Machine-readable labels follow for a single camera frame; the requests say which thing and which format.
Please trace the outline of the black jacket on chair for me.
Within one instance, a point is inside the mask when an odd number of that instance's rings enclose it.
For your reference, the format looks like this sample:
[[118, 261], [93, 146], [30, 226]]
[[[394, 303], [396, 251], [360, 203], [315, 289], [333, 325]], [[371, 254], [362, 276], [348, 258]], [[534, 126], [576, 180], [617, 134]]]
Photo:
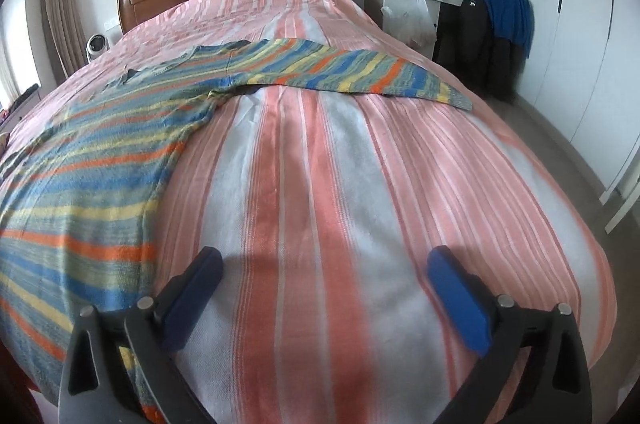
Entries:
[[434, 61], [483, 98], [511, 103], [524, 51], [497, 37], [484, 0], [464, 0], [440, 14]]

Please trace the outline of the white wardrobe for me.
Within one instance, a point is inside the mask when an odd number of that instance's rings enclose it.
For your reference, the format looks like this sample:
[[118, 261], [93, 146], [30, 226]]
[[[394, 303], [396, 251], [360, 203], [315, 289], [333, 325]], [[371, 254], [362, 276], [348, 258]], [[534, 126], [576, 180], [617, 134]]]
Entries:
[[639, 199], [639, 0], [529, 0], [530, 56], [516, 92], [568, 144], [602, 204]]

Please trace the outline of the small white fan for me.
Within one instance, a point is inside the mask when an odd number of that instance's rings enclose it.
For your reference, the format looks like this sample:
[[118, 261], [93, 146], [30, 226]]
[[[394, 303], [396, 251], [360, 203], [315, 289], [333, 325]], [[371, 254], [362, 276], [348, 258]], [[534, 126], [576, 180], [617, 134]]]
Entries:
[[108, 51], [108, 39], [101, 33], [93, 34], [86, 43], [87, 61], [91, 62], [99, 58], [101, 54]]

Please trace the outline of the striped knitted sweater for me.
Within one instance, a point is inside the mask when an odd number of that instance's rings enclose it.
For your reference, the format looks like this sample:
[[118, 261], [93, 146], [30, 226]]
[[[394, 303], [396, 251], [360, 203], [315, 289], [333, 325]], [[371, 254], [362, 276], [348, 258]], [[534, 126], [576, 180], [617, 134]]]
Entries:
[[1, 167], [1, 337], [47, 399], [58, 400], [80, 307], [124, 309], [151, 292], [178, 159], [218, 106], [255, 86], [472, 106], [406, 60], [311, 40], [195, 47], [66, 106]]

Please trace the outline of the blue garment on chair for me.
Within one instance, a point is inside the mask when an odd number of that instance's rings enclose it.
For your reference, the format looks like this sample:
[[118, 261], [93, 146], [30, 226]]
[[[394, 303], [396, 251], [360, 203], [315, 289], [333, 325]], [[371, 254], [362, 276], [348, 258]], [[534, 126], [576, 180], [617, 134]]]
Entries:
[[534, 37], [534, 12], [529, 0], [484, 0], [494, 34], [522, 48], [529, 57]]

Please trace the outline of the pink striped bed cover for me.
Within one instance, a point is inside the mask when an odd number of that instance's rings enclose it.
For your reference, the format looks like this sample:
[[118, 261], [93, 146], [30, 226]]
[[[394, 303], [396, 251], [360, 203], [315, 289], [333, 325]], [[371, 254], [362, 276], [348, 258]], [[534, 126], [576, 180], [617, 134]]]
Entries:
[[446, 245], [497, 294], [569, 304], [589, 363], [616, 321], [604, 251], [514, 131], [352, 0], [188, 0], [128, 32], [10, 133], [1, 167], [69, 104], [199, 46], [311, 40], [435, 74], [418, 98], [244, 87], [190, 137], [155, 223], [156, 278], [206, 246], [224, 277], [177, 364], [221, 423], [429, 423], [474, 366], [424, 276]]

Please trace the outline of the beige curtain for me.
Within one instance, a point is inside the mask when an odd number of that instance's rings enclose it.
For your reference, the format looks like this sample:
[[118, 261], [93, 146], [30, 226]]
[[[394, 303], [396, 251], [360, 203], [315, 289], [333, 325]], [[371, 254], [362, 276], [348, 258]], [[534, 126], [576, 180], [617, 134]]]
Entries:
[[77, 0], [43, 0], [43, 7], [58, 64], [69, 78], [87, 63]]

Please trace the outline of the white plastic bag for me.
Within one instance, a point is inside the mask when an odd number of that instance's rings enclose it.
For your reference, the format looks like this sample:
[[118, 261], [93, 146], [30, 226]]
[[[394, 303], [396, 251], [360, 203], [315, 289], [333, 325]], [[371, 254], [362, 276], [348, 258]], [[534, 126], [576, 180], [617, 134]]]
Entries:
[[384, 5], [381, 12], [383, 31], [401, 43], [424, 49], [436, 42], [436, 25], [426, 0], [409, 0], [405, 6]]

